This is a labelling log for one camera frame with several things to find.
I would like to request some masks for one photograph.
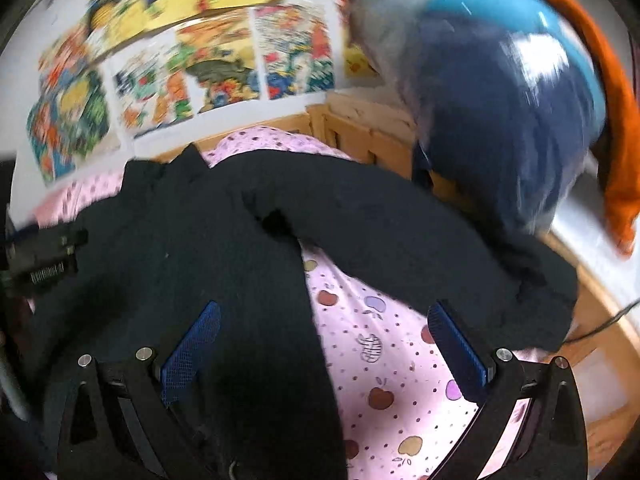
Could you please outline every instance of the black garment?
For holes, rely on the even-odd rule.
[[[47,441],[79,356],[130,358],[214,300],[214,351],[180,406],[225,475],[236,460],[248,478],[347,476],[297,239],[423,314],[448,299],[494,347],[557,349],[576,299],[575,271],[534,238],[491,248],[396,174],[329,156],[263,150],[209,170],[190,147],[130,162],[120,194],[76,224],[79,274],[38,301],[27,360]]]

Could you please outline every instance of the pink bed sheet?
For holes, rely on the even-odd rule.
[[[349,158],[317,139],[263,126],[238,130],[202,155],[213,167],[228,156],[260,149]],[[71,183],[36,209],[38,223],[72,220],[92,202],[116,195],[122,177],[122,171],[113,171]],[[476,406],[462,398],[424,316],[347,276],[318,248],[302,246],[302,259],[350,480],[426,480]],[[519,357],[535,360],[527,352]],[[516,404],[481,477],[503,464],[526,405]]]

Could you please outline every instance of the plastic bag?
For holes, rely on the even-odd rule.
[[[350,22],[431,167],[503,227],[548,228],[605,119],[568,23],[542,0],[351,0]]]

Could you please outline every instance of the white wall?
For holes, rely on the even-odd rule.
[[[303,111],[305,105],[322,102],[323,94],[308,94],[280,99],[244,102],[199,115],[192,120],[140,137],[131,142],[120,132],[122,149],[106,156],[91,166],[82,168],[67,179],[61,179],[49,189],[44,185],[29,146],[25,125],[31,106],[38,99],[37,60],[41,52],[60,34],[77,23],[86,9],[87,0],[41,0],[18,26],[0,56],[0,152],[18,153],[12,190],[11,213],[16,222],[29,217],[32,209],[49,189],[64,184],[69,178],[95,173],[107,168],[122,167],[132,156],[150,157],[207,135],[215,134],[262,120]],[[305,0],[287,0],[302,2]],[[330,39],[334,47],[335,78],[337,88],[346,85],[340,49],[338,15],[333,0],[324,2]],[[630,73],[630,49],[626,28],[607,0],[580,0],[608,34]],[[111,103],[112,115],[117,108]]]

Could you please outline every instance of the black cable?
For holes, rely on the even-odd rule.
[[[586,334],[578,336],[578,337],[565,339],[564,340],[564,344],[577,343],[578,341],[582,341],[584,339],[587,339],[587,338],[590,338],[592,336],[595,336],[596,334],[599,334],[603,330],[606,330],[607,328],[609,328],[611,325],[616,324],[623,316],[626,316],[626,314],[631,312],[639,304],[640,304],[640,298],[635,300],[633,303],[629,303],[625,308],[623,308],[615,316],[611,317],[610,319],[607,319],[603,324],[601,324],[600,326],[594,328],[590,332],[587,332]]]

